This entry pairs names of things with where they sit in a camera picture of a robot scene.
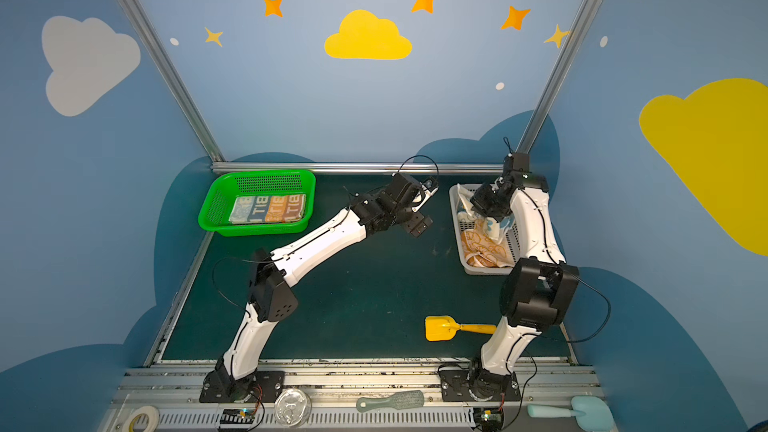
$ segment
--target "black mounting plate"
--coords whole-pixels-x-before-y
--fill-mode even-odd
[[[244,399],[253,391],[245,401],[246,404],[252,404],[259,399],[261,387],[261,401],[271,403],[283,391],[285,375],[282,370],[257,370],[242,379],[232,380],[224,366],[218,364],[216,369],[206,376],[199,400],[202,404],[228,404]]]
[[[283,380],[285,379],[285,376],[286,373],[282,370],[267,370],[266,372],[262,372],[261,370],[256,371],[254,389],[257,389],[257,384],[261,386],[262,402],[270,403],[277,400],[280,392],[283,391]]]
[[[472,394],[469,393],[469,372],[465,369],[444,369],[439,370],[440,392],[443,402],[478,402]],[[504,402],[520,401],[520,387],[518,386],[518,376],[512,372],[512,379],[509,381],[506,392],[504,392]],[[501,394],[494,394],[488,399],[488,402],[500,402]]]

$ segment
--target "tape roll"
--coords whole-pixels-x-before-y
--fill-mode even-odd
[[[134,425],[142,415],[146,415],[148,419],[147,428],[144,429],[144,432],[154,432],[160,423],[160,411],[151,405],[145,405],[134,410],[134,412],[128,416],[125,423],[123,423],[123,430],[134,432]]]

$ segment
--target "yellow star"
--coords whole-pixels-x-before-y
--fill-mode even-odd
[[[504,30],[509,27],[514,27],[515,29],[520,30],[520,27],[523,26],[523,19],[530,11],[531,9],[517,10],[514,7],[509,7],[509,17],[507,17],[507,21],[502,25],[502,29]]]
[[[546,39],[544,41],[544,43],[554,42],[555,44],[557,44],[558,48],[560,48],[560,44],[561,44],[561,42],[563,40],[563,37],[565,37],[566,35],[568,35],[570,33],[571,33],[570,30],[566,30],[565,32],[561,32],[560,31],[560,24],[557,24],[557,25],[554,26],[554,35],[552,37]]]
[[[416,0],[416,3],[413,5],[413,9],[411,9],[411,12],[416,12],[417,10],[426,10],[431,14],[433,1],[434,0]]]
[[[205,28],[205,31],[208,33],[208,38],[205,41],[206,42],[215,42],[215,43],[219,44],[219,47],[221,47],[221,42],[219,42],[219,37],[224,32],[219,32],[218,34],[214,34],[210,30],[208,30],[208,27]]]
[[[264,0],[264,4],[266,4],[264,17],[268,15],[276,15],[278,17],[282,17],[283,13],[280,12],[280,2],[283,2],[283,0]]]

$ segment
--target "orange patterned fabric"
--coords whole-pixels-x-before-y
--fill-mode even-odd
[[[476,220],[475,228],[462,232],[464,259],[473,267],[513,267],[506,245],[498,245],[482,231],[483,221]]]

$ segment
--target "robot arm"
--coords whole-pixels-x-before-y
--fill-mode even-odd
[[[554,238],[547,180],[528,168],[527,154],[510,153],[502,176],[472,197],[472,204],[487,217],[514,216],[518,257],[502,286],[502,319],[468,377],[469,391],[478,400],[490,400],[508,389],[515,362],[534,338],[560,325],[578,285],[578,268],[565,263]]]
[[[245,316],[229,350],[206,376],[200,402],[234,402],[248,396],[267,339],[299,304],[291,288],[328,257],[376,232],[400,224],[414,237],[421,235],[432,220],[418,210],[437,189],[435,177],[421,183],[398,172],[383,190],[355,195],[348,208],[310,234],[271,253],[256,251]]]

